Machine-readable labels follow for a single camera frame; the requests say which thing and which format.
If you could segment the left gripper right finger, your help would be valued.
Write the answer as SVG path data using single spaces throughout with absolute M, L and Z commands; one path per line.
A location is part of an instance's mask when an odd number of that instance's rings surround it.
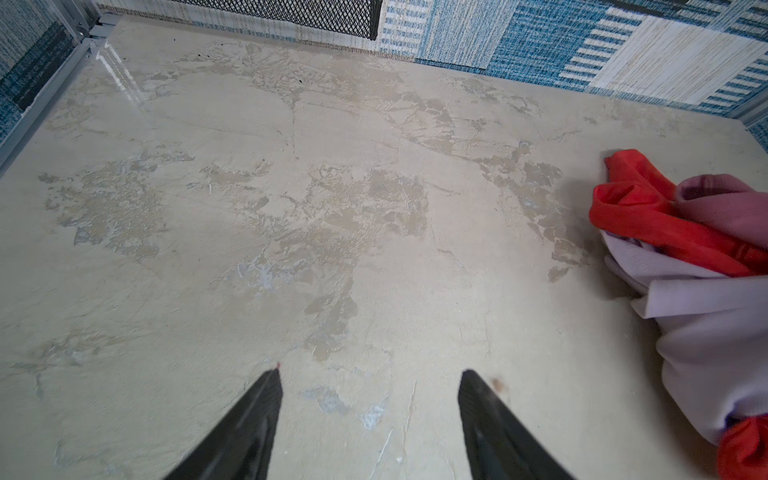
M 471 369 L 462 373 L 458 404 L 474 480 L 572 479 Z

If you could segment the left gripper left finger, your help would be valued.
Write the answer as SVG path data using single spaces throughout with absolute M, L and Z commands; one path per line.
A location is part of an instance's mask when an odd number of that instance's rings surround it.
M 279 370 L 265 371 L 166 479 L 265 479 L 282 398 Z

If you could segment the light lilac cloth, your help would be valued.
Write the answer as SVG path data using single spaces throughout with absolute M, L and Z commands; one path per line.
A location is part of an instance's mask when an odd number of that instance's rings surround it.
M 634 240 L 601 234 L 606 266 L 657 323 L 662 383 L 707 441 L 729 422 L 767 412 L 767 279 L 727 277 Z

